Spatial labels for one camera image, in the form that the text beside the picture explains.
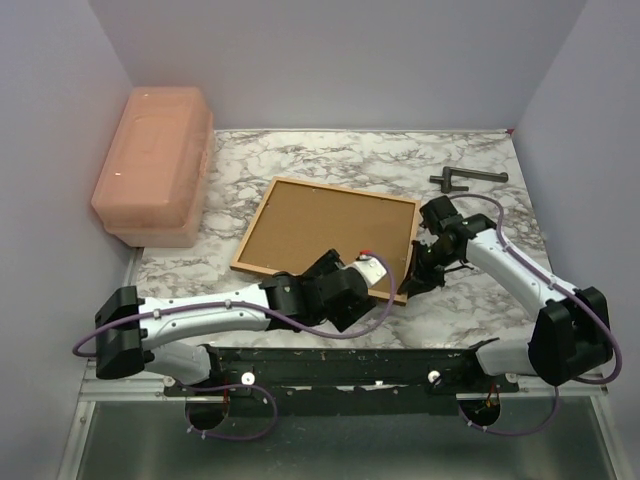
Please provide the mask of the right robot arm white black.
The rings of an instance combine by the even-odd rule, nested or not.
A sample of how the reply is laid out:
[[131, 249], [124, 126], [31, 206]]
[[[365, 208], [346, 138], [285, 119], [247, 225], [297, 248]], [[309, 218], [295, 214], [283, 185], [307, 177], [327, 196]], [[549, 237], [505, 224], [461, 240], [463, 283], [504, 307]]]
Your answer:
[[607, 300], [594, 287], [580, 289], [535, 263], [507, 240], [501, 219], [484, 214], [465, 217], [453, 200], [437, 197], [420, 209], [421, 225], [436, 240], [412, 244], [411, 260], [398, 291], [411, 298], [439, 288], [455, 262], [491, 276], [510, 293], [535, 325], [529, 341], [493, 340], [479, 346], [476, 358], [460, 367], [460, 379], [480, 392], [498, 375], [537, 376], [558, 387], [584, 382], [585, 373], [608, 362], [617, 378], [621, 350], [610, 330]]

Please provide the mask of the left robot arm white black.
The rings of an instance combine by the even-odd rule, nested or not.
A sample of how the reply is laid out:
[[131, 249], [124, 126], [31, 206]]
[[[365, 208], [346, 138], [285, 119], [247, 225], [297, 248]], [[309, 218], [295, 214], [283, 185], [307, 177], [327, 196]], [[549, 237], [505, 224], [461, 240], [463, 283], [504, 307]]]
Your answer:
[[324, 321], [340, 338], [375, 306], [369, 290], [386, 275], [374, 256], [344, 264], [329, 250], [301, 275], [279, 272], [222, 294], [141, 298], [135, 286], [121, 287], [95, 315], [96, 375], [116, 380], [148, 370], [212, 394], [222, 372], [206, 347], [190, 346], [188, 339], [234, 331], [317, 334]]

